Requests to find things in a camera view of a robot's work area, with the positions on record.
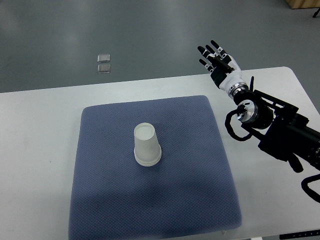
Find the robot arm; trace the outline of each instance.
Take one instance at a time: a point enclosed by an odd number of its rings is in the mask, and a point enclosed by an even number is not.
[[[276,159],[289,162],[292,169],[300,173],[303,167],[297,156],[320,170],[320,132],[309,127],[308,118],[297,113],[298,108],[278,98],[254,90],[254,77],[250,87],[243,81],[242,72],[234,58],[226,53],[215,41],[198,46],[203,59],[199,62],[210,72],[215,85],[233,99],[237,109],[226,116],[225,126],[230,136],[238,141],[246,141],[251,136],[260,140],[258,147]],[[237,136],[230,124],[231,117],[237,115],[241,127],[249,132],[245,137]],[[268,128],[265,135],[256,129]],[[308,187],[308,183],[320,180],[320,174],[302,181],[302,189],[320,203],[320,195]]]

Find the blue cushion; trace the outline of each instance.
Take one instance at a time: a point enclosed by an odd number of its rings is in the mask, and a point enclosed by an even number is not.
[[[134,156],[134,128],[154,126],[162,157]],[[113,103],[83,110],[69,239],[159,239],[237,228],[234,180],[205,96]]]

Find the white table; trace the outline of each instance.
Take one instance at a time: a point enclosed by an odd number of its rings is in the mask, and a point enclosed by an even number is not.
[[[243,71],[255,89],[299,107],[320,131],[320,116],[286,67]],[[85,107],[182,96],[208,97],[229,160],[242,212],[233,230],[181,239],[244,239],[320,229],[320,204],[301,189],[318,173],[306,161],[295,173],[259,150],[259,141],[232,139],[224,126],[236,105],[208,74],[0,94],[0,234],[6,240],[67,240],[81,113]],[[235,131],[245,131],[234,121]],[[320,184],[312,183],[320,192]]]

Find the gray floor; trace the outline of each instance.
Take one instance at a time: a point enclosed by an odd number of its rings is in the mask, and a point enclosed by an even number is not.
[[[243,70],[291,68],[320,112],[315,11],[284,0],[0,0],[0,92],[204,74],[197,46],[214,39]],[[103,53],[111,73],[97,74]]]

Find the plastic cup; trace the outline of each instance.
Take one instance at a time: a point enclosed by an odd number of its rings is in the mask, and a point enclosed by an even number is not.
[[[138,164],[151,167],[162,155],[156,130],[150,123],[143,122],[134,128],[134,157]]]

